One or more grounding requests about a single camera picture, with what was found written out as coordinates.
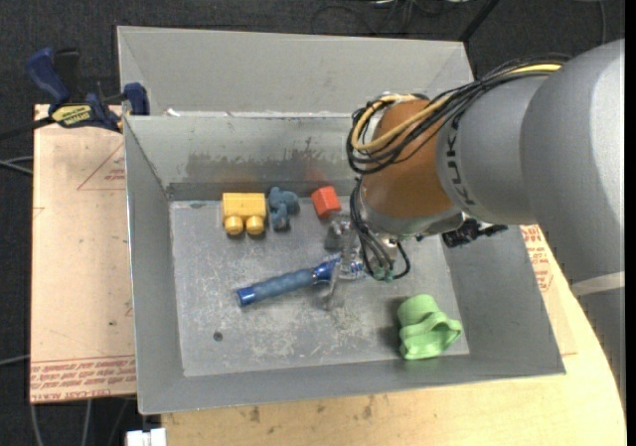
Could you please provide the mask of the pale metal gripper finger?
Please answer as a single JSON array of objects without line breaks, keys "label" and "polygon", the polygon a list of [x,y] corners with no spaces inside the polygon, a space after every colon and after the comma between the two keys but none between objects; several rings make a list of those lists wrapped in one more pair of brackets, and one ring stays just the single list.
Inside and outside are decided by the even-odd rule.
[{"label": "pale metal gripper finger", "polygon": [[348,285],[354,280],[355,275],[351,271],[351,264],[344,259],[337,262],[332,273],[329,290],[323,298],[323,309],[333,310],[340,307],[344,303]]},{"label": "pale metal gripper finger", "polygon": [[324,248],[328,251],[345,251],[355,245],[355,233],[349,218],[334,218],[328,224]]}]

